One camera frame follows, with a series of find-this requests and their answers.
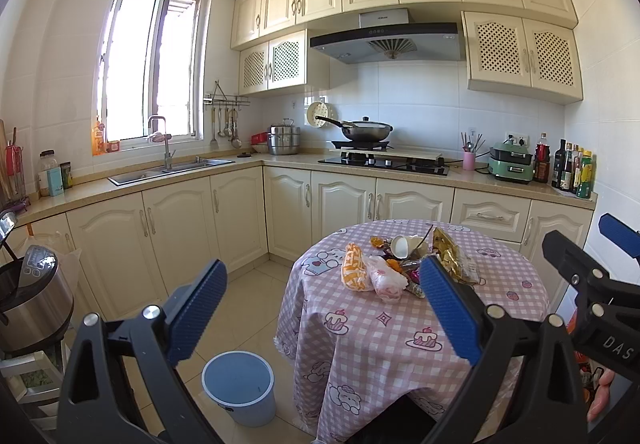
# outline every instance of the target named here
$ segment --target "hanging utensil rack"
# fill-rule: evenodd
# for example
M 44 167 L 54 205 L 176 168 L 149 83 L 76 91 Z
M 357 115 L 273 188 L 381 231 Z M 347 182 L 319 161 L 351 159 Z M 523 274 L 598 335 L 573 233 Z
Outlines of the hanging utensil rack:
M 216 86 L 211 94 L 205 94 L 202 100 L 205 106 L 226 105 L 234 106 L 241 110 L 242 107 L 251 106 L 251 101 L 246 96 L 238 96 L 235 94 L 227 95 L 220 86 L 220 80 L 216 80 Z

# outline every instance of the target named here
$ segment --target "green electric cooker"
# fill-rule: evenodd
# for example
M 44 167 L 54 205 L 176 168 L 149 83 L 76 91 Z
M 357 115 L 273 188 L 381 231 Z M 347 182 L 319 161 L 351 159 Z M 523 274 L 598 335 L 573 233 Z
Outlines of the green electric cooker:
M 489 172 L 496 179 L 521 182 L 527 184 L 533 180 L 532 155 L 527 150 L 524 142 L 513 142 L 509 136 L 503 143 L 496 143 L 490 149 Z

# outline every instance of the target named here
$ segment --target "blue gripper pad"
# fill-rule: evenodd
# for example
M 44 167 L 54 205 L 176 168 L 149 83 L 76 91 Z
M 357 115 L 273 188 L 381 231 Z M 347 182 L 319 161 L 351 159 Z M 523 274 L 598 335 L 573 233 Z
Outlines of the blue gripper pad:
M 631 258 L 640 258 L 640 233 L 633 231 L 624 222 L 610 213 L 605 213 L 598 222 L 600 233 L 625 251 Z
M 429 257 L 420 265 L 420 286 L 424 291 L 438 321 L 447 333 L 447 338 L 460 358 L 475 366 L 482 350 L 479 329 L 462 300 L 453 289 L 454 282 L 436 257 Z
M 226 291 L 226 267 L 207 265 L 191 285 L 176 289 L 165 304 L 169 348 L 166 358 L 174 368 L 189 359 Z

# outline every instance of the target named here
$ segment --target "round table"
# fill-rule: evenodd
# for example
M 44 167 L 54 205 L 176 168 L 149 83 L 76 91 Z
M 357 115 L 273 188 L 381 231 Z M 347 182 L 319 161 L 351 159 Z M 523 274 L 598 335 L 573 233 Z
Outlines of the round table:
M 302 426 L 319 441 L 344 442 L 404 394 L 438 419 L 462 385 L 468 361 L 457 357 L 426 299 L 404 291 L 390 305 L 374 291 L 350 291 L 340 278 L 347 243 L 381 255 L 370 237 L 424 235 L 431 225 L 446 230 L 475 260 L 486 283 L 474 289 L 486 305 L 500 304 L 521 319 L 544 319 L 548 299 L 531 263 L 467 227 L 386 220 L 332 233 L 293 266 L 274 339 L 294 366 Z M 511 395 L 519 365 L 520 358 L 511 360 L 494 406 Z

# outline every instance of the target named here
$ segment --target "electric pressure cooker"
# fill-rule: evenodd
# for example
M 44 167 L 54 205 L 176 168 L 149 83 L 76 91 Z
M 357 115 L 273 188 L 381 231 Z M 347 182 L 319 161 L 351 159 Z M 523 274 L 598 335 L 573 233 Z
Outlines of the electric pressure cooker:
M 62 339 L 74 310 L 74 297 L 55 253 L 30 246 L 17 258 L 7 237 L 15 213 L 0 214 L 0 247 L 12 258 L 0 267 L 0 350 L 13 357 L 49 347 Z

